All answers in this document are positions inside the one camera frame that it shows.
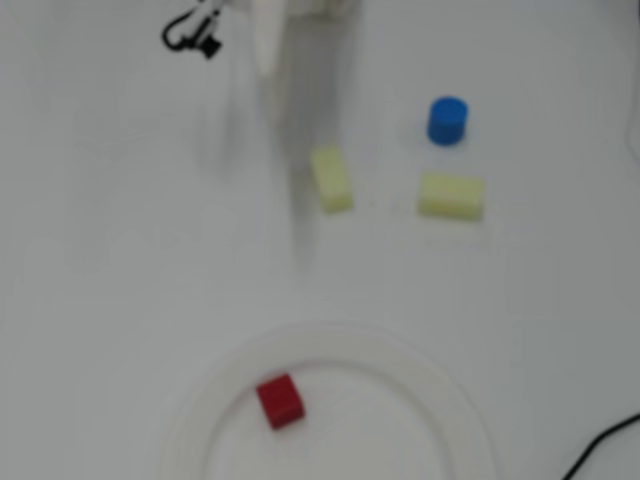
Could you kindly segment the white gripper with motor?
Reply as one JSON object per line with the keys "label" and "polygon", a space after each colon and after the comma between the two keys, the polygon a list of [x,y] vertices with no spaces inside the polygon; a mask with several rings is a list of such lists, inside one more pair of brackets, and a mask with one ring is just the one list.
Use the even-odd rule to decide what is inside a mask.
{"label": "white gripper with motor", "polygon": [[[290,16],[346,16],[358,0],[290,0]],[[257,70],[261,78],[271,77],[278,68],[282,39],[285,32],[285,0],[253,0],[254,41]]]}

